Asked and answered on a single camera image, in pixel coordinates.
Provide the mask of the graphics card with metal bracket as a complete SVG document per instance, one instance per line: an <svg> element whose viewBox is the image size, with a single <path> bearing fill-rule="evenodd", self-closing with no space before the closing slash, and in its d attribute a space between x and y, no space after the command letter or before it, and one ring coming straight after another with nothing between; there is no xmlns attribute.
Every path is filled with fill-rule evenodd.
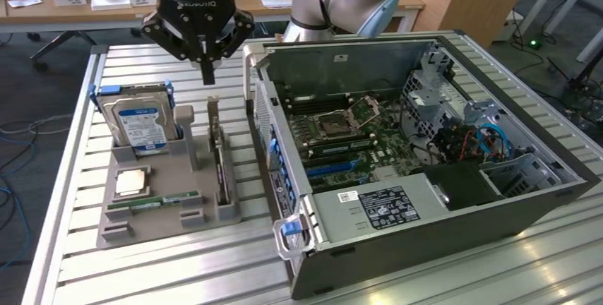
<svg viewBox="0 0 603 305"><path fill-rule="evenodd" d="M209 122L209 151L213 153L217 175L217 204L228 205L233 199L234 182L232 178L232 163L229 159L229 144L220 125L218 97L206 98L206 115Z"/></svg>

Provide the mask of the black chair base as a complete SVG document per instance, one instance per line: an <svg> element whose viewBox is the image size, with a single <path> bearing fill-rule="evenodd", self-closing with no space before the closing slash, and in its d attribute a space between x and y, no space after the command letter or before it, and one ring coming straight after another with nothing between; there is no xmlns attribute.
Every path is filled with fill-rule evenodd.
<svg viewBox="0 0 603 305"><path fill-rule="evenodd" d="M141 37L141 32L140 32L138 28L130 28L129 33L133 37ZM48 42L38 49L38 51L30 56L30 65L36 71L38 71L38 72L46 71L48 64L45 62L40 61L40 59L48 53L50 53L61 44L64 44L68 40L70 40L72 38L76 38L76 37L82 39L90 47L97 45L96 41L93 41L93 39L90 38L90 36L88 35L88 33L84 30L66 30L66 31L61 32L52 39L52 41ZM40 36L38 32L26 32L26 38L32 42L41 41L41 36Z"/></svg>

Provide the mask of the hard disk with blue rails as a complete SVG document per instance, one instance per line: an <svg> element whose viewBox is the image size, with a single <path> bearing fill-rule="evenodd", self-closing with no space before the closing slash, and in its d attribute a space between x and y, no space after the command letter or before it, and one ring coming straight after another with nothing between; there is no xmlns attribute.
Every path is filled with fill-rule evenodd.
<svg viewBox="0 0 603 305"><path fill-rule="evenodd" d="M153 155L165 152L168 142L181 137L169 81L152 85L92 85L88 95L104 117L114 146L130 147L137 156Z"/></svg>

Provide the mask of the CPU socket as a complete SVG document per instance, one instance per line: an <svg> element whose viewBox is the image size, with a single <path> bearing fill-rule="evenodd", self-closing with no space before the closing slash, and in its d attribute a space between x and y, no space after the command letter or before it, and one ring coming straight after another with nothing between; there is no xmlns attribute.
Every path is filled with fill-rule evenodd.
<svg viewBox="0 0 603 305"><path fill-rule="evenodd" d="M324 139L354 135L354 128L349 124L344 111L333 111L316 117L318 134Z"/></svg>

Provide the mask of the metal socket cover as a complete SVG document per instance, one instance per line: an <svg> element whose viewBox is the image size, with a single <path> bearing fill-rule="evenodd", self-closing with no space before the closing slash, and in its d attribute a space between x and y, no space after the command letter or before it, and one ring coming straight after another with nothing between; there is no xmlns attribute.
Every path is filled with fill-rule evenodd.
<svg viewBox="0 0 603 305"><path fill-rule="evenodd" d="M348 108L349 121L357 128L370 122L378 114L378 103L368 95L362 96Z"/></svg>

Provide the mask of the green RAM stick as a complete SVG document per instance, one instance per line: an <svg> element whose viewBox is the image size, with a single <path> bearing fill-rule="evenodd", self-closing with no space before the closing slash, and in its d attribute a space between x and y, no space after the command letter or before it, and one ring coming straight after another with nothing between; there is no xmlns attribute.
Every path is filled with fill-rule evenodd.
<svg viewBox="0 0 603 305"><path fill-rule="evenodd" d="M116 210L118 208L128 208L130 210L145 210L160 208L164 206L170 206L178 204L184 199L198 197L200 194L196 191L189 191L185 193L176 193L168 196L154 196L148 198L141 198L130 201L122 201L118 203L112 203L108 205L108 210Z"/></svg>
<svg viewBox="0 0 603 305"><path fill-rule="evenodd" d="M368 140L349 140L337 143L312 145L308 147L308 157L324 157L330 155L340 155L344 153L354 153L373 147L373 141Z"/></svg>

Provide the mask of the grey parts rack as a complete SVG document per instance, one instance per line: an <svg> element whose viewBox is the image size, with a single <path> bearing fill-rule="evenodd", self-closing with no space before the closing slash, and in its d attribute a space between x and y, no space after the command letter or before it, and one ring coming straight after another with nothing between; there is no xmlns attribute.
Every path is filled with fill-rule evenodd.
<svg viewBox="0 0 603 305"><path fill-rule="evenodd" d="M137 157L125 147L110 150L104 200L97 225L96 246L100 249L137 244L145 241L198 232L233 225L241 220L241 208L236 191L229 135L229 159L234 182L230 204L217 204L217 175L213 153L209 151L209 126L204 135L190 131L192 107L176 107L173 117L182 128L184 136L168 142L164 153ZM114 193L117 175L121 171L141 169L145 186L138 194L118 196ZM184 199L178 204L145 210L118 208L108 205L154 196L196 191L200 196Z"/></svg>

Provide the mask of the silver CPU chip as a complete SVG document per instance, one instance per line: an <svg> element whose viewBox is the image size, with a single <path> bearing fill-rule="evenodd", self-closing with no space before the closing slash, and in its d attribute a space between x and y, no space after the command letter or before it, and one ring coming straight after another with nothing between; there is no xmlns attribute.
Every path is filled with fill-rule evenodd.
<svg viewBox="0 0 603 305"><path fill-rule="evenodd" d="M145 186L145 172L141 169L121 171L117 175L114 193L118 196L138 194Z"/></svg>

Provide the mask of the blue expansion slot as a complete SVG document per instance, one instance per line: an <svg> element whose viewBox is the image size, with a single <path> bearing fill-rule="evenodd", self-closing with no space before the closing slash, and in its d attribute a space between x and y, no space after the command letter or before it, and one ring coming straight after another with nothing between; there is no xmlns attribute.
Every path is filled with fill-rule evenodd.
<svg viewBox="0 0 603 305"><path fill-rule="evenodd" d="M349 172L354 170L357 166L357 161L346 161L334 163L332 165L325 165L322 167L313 167L305 170L308 177L317 177L325 174L333 174L338 172Z"/></svg>

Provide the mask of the green motherboard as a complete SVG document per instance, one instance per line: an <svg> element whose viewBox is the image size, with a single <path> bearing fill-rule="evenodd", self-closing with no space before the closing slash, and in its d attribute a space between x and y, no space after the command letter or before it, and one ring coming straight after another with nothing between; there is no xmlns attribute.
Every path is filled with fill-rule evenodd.
<svg viewBox="0 0 603 305"><path fill-rule="evenodd" d="M362 127L357 128L349 121L348 108L362 96L350 96L332 100L292 102L286 105L285 117L293 142L298 151L302 168L322 167L334 163L357 161L354 170L308 177L309 186L314 193L342 189L352 186L377 182L373 170L377 167L392 166L405 176L425 163L413 152L413 146L398 130L398 122L393 120L398 104L380 101L377 95L370 96L378 103L380 114ZM316 117L333 111L344 111L349 124L354 128L354 135L324 139L318 134ZM337 143L349 140L373 141L373 147L358 152L309 158L306 151L312 145Z"/></svg>

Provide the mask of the silver metal drive cage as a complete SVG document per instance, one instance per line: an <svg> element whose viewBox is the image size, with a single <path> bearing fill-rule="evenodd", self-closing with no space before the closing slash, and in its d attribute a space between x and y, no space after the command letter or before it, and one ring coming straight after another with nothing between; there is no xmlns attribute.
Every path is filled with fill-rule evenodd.
<svg viewBox="0 0 603 305"><path fill-rule="evenodd" d="M432 46L409 72L401 91L404 103L401 125L406 134L430 140L440 128L464 120L464 108L472 100L453 80L454 59L441 44Z"/></svg>

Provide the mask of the grey power supply unit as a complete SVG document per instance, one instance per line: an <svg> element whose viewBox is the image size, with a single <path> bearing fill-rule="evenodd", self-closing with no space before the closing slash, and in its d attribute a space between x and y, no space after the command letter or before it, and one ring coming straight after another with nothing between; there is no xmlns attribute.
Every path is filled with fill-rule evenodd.
<svg viewBox="0 0 603 305"><path fill-rule="evenodd" d="M324 240L336 244L422 225L449 213L448 202L420 173L317 193L312 209Z"/></svg>

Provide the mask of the small white box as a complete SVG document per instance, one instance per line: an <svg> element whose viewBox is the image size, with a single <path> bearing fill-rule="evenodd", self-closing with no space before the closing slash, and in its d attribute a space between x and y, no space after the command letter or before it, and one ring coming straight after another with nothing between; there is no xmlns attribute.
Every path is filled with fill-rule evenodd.
<svg viewBox="0 0 603 305"><path fill-rule="evenodd" d="M523 20L524 16L516 10L511 10L499 32L499 36L496 39L497 41L505 42L511 39L511 36L515 34L516 29L523 23Z"/></svg>

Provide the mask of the open black PC case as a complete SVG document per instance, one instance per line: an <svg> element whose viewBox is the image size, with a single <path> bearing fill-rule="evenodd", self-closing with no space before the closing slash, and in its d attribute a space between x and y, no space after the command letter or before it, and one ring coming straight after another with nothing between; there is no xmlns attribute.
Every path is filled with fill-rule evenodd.
<svg viewBox="0 0 603 305"><path fill-rule="evenodd" d="M454 81L472 100L464 120L428 140L402 131L401 91L428 49L454 59ZM458 33L426 32L325 42L250 42L244 46L244 91L261 183L268 195L277 254L290 295L330 295L346 286L504 239L517 237L551 211L603 189L603 149L529 90L487 51ZM292 102L377 95L398 104L398 130L446 194L449 213L408 229L329 243L312 209L312 191L286 124ZM497 199L477 165L536 155L563 185ZM284 237L280 226L302 231Z"/></svg>

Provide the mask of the silver disk bay bracket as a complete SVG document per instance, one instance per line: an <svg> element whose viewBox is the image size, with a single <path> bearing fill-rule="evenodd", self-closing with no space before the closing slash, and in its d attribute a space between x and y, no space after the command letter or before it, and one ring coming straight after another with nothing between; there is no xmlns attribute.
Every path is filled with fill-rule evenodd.
<svg viewBox="0 0 603 305"><path fill-rule="evenodd" d="M531 153L503 162L484 162L477 167L497 199L563 185L559 175Z"/></svg>

